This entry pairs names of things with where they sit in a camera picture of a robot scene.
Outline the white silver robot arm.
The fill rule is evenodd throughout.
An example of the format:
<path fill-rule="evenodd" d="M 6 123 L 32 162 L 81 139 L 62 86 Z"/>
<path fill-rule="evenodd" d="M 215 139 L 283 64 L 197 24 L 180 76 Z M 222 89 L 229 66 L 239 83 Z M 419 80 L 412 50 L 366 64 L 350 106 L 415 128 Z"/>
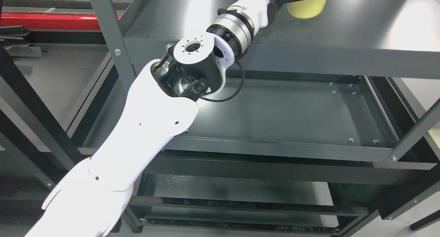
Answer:
<path fill-rule="evenodd" d="M 317 16 L 326 0 L 238 0 L 203 32 L 169 44 L 131 84 L 122 115 L 93 154 L 50 192 L 43 216 L 27 237 L 105 237 L 128 206 L 134 182 L 156 154 L 195 120 L 203 99 L 214 102 L 226 70 L 238 64 L 254 37 L 283 4 L 294 16 Z"/>

